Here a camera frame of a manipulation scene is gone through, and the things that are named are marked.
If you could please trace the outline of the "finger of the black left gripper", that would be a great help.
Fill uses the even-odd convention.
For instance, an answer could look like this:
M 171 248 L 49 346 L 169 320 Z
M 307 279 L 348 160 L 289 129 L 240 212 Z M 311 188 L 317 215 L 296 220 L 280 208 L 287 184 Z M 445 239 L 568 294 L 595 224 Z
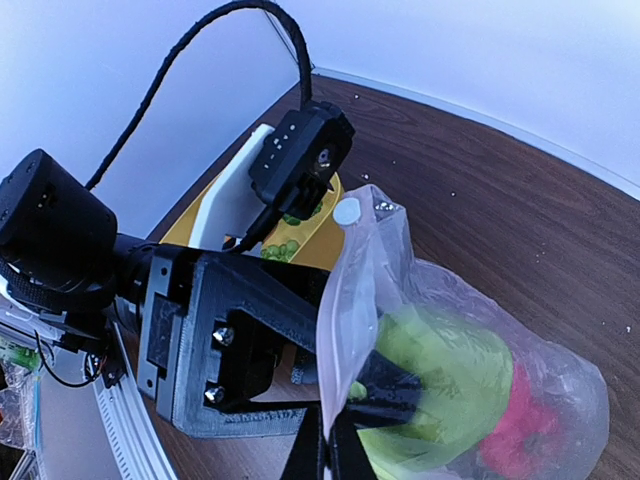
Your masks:
M 413 419 L 423 394 L 417 374 L 374 350 L 356 381 L 366 390 L 362 398 L 349 401 L 349 414 L 358 429 L 395 427 Z

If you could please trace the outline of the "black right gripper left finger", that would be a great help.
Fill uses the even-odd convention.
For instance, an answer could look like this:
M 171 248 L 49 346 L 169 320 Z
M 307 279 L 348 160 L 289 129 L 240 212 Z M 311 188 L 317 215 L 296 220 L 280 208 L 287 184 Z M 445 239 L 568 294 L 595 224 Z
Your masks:
M 326 473 L 327 443 L 319 407 L 306 410 L 285 464 L 281 480 L 323 480 Z

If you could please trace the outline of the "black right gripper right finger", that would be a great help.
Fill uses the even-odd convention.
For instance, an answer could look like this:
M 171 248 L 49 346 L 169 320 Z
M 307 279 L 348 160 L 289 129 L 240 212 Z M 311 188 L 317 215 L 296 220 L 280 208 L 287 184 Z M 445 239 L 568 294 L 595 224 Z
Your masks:
M 328 439 L 329 472 L 333 480 L 376 480 L 349 411 L 336 417 Z

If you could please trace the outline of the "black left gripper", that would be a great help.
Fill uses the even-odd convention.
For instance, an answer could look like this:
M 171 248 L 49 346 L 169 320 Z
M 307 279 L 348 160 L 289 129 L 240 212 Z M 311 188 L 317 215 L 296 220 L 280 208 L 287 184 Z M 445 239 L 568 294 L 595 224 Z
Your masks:
M 286 344 L 315 350 L 326 271 L 121 234 L 43 150 L 1 183 L 1 274 L 36 317 L 106 311 L 139 338 L 137 382 L 195 438 L 294 434 L 298 400 L 261 403 Z

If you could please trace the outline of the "clear zip top bag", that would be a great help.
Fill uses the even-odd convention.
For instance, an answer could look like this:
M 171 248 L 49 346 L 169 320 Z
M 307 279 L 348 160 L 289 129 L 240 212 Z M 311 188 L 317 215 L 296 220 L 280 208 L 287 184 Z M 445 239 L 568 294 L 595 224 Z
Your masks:
M 599 369 L 415 256 L 405 208 L 348 192 L 316 327 L 323 426 L 380 479 L 584 479 L 609 437 Z

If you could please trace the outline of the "light green toy lettuce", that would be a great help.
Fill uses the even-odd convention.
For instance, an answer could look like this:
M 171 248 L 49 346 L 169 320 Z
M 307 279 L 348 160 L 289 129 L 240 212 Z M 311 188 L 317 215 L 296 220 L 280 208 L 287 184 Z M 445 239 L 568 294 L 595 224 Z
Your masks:
M 359 433 L 385 479 L 408 479 L 445 466 L 488 436 L 506 411 L 511 351 L 499 335 L 475 322 L 405 307 L 382 316 L 376 351 L 417 374 L 423 385 L 408 424 Z

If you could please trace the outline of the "green toy grapes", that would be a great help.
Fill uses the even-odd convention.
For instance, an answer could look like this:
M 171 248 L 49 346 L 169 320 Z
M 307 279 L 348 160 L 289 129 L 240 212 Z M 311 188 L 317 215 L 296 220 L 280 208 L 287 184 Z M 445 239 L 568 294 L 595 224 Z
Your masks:
M 318 229 L 315 216 L 323 208 L 320 202 L 307 220 L 284 214 L 275 230 L 264 240 L 260 255 L 263 259 L 290 263 L 302 246 Z

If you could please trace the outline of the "red toy apple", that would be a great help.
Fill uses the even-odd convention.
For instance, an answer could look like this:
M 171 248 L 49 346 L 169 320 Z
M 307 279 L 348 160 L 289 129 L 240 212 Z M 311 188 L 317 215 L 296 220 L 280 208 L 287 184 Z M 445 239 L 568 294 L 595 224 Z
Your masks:
M 484 464 L 507 479 L 530 479 L 542 468 L 556 433 L 556 413 L 538 402 L 523 365 L 514 368 L 507 409 L 491 434 L 479 445 Z

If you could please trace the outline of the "yellow plastic basket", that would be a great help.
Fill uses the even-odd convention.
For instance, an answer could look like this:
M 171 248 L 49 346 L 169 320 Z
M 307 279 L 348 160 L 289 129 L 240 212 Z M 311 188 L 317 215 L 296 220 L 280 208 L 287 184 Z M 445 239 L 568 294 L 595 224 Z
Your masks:
M 216 175 L 199 193 L 159 240 L 160 243 L 188 245 L 200 204 L 218 177 Z M 263 259 L 332 270 L 344 242 L 344 233 L 332 218 L 333 210 L 344 194 L 338 174 L 331 178 L 331 186 L 334 191 L 325 194 L 311 219 L 296 222 L 291 217 L 285 217 L 266 239 L 266 243 L 258 247 L 257 254 Z

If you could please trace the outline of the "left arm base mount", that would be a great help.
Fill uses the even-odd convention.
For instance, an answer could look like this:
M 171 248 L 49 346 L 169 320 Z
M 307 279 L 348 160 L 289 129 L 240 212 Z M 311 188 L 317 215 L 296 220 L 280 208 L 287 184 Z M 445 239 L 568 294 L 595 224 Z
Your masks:
M 85 378 L 81 382 L 71 383 L 63 380 L 52 369 L 43 350 L 42 335 L 34 330 L 36 349 L 44 369 L 59 384 L 73 388 L 83 388 L 99 378 L 104 387 L 115 386 L 123 376 L 127 375 L 126 361 L 116 335 L 114 321 L 106 311 L 94 313 L 51 313 L 42 311 L 37 316 L 37 326 L 47 326 L 57 335 L 51 343 L 71 353 L 84 353 L 83 372 Z

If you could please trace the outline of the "aluminium front rail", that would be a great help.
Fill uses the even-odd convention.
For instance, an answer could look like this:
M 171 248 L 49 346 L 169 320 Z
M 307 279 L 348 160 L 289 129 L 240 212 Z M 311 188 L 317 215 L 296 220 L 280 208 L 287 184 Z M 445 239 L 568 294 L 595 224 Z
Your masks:
M 37 446 L 47 479 L 174 479 L 128 359 L 126 374 L 67 388 L 42 373 Z

